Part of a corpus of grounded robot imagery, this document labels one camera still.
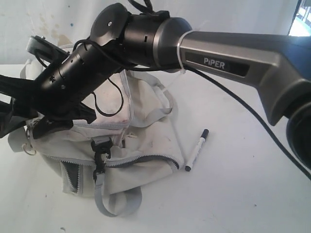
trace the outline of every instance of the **white wall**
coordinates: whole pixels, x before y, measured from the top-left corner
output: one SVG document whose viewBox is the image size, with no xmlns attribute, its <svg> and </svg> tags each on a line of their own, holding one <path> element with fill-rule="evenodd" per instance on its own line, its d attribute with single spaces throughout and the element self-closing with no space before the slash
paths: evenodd
<svg viewBox="0 0 311 233">
<path fill-rule="evenodd" d="M 89 35 L 97 14 L 116 0 L 0 0 L 0 64 L 24 63 L 30 35 L 55 44 Z M 119 0 L 137 13 L 127 0 Z M 287 34 L 297 0 L 152 0 L 155 10 L 169 10 L 202 31 Z"/>
</svg>

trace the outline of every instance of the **white table surface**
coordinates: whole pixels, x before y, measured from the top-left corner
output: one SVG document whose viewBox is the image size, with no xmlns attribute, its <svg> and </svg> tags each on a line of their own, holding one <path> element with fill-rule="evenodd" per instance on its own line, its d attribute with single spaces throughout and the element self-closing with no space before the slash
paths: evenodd
<svg viewBox="0 0 311 233">
<path fill-rule="evenodd" d="M 22 66 L 0 66 L 18 77 Z M 155 72 L 165 85 L 176 74 Z M 264 116 L 255 89 L 218 78 Z M 227 94 L 187 72 L 171 87 L 173 124 L 185 156 L 204 128 L 208 140 L 190 173 L 142 188 L 140 209 L 107 218 L 93 199 L 63 194 L 39 156 L 13 153 L 0 140 L 0 232 L 3 233 L 309 233 L 311 183 L 261 125 Z M 273 128 L 283 143 L 286 120 Z"/>
</svg>

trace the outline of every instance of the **gray webbing strap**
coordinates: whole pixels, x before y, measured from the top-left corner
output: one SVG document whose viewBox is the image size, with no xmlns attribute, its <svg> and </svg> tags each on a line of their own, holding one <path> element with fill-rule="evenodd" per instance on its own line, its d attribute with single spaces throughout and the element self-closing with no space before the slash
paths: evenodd
<svg viewBox="0 0 311 233">
<path fill-rule="evenodd" d="M 159 81 L 159 79 L 145 72 L 143 74 L 141 74 L 140 72 L 131 72 L 130 77 L 145 81 L 153 88 L 153 90 L 155 90 L 154 87 L 158 87 L 160 90 L 163 90 L 165 88 L 165 86 Z M 167 90 L 164 91 L 163 94 L 169 101 L 169 108 L 154 109 L 147 115 L 144 120 L 138 119 L 134 116 L 131 125 L 138 128 L 145 128 L 171 113 L 174 103 L 173 97 Z"/>
<path fill-rule="evenodd" d="M 142 194 L 140 187 L 137 187 L 124 191 L 124 194 L 126 196 L 126 206 L 119 215 L 115 215 L 109 212 L 103 203 L 102 186 L 104 183 L 104 178 L 105 178 L 104 173 L 98 174 L 95 182 L 95 203 L 97 208 L 103 215 L 108 217 L 127 216 L 135 212 L 140 207 L 142 201 Z"/>
</svg>

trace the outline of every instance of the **white backpack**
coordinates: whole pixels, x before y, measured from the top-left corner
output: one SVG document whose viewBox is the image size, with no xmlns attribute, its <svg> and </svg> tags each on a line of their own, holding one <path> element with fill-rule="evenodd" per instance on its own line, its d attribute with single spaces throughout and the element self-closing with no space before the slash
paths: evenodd
<svg viewBox="0 0 311 233">
<path fill-rule="evenodd" d="M 42 70 L 38 66 L 37 61 L 28 63 L 26 78 L 36 77 Z M 142 201 L 140 187 L 179 170 L 184 159 L 168 117 L 173 98 L 167 90 L 162 92 L 161 82 L 145 72 L 125 71 L 111 80 L 124 98 L 118 114 L 105 117 L 96 110 L 97 119 L 91 124 L 75 120 L 70 130 L 36 140 L 32 129 L 38 119 L 30 120 L 29 141 L 23 148 L 42 155 L 62 177 L 63 192 L 94 197 L 101 213 L 115 217 L 136 211 Z M 119 109 L 120 93 L 110 82 L 104 82 L 95 94 L 102 111 Z M 92 95 L 83 103 L 95 109 Z"/>
</svg>

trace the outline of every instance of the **marker pen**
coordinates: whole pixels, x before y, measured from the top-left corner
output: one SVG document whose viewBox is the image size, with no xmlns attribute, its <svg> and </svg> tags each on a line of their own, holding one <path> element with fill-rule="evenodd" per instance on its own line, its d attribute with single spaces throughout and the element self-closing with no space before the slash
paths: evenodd
<svg viewBox="0 0 311 233">
<path fill-rule="evenodd" d="M 185 170 L 186 171 L 191 171 L 192 166 L 194 165 L 196 159 L 198 158 L 198 155 L 200 153 L 201 147 L 203 145 L 203 143 L 205 143 L 205 140 L 207 138 L 209 131 L 208 130 L 204 130 L 199 141 L 198 144 L 195 146 L 194 150 L 192 151 L 192 154 L 190 156 L 190 158 L 188 159 L 186 166 L 185 166 Z"/>
</svg>

